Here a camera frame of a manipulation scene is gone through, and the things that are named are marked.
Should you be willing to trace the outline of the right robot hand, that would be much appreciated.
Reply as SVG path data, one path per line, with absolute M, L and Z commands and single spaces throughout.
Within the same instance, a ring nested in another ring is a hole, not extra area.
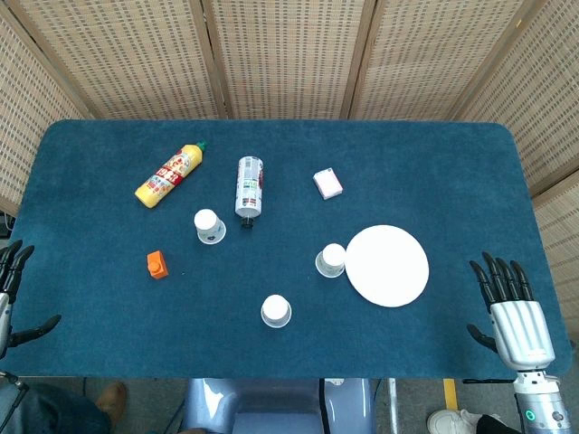
M 515 261 L 505 261 L 484 251 L 486 265 L 472 260 L 493 334 L 473 324 L 470 336 L 494 352 L 516 372 L 544 371 L 555 360 L 555 350 L 540 303 L 535 299 L 526 272 Z

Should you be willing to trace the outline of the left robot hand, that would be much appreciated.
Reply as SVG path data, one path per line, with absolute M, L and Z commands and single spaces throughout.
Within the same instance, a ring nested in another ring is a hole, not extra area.
M 34 246 L 23 247 L 18 240 L 1 249 L 1 358 L 8 349 L 36 340 L 50 333 L 61 321 L 61 315 L 49 318 L 36 328 L 14 332 L 12 314 L 22 280 L 25 262 L 32 256 Z

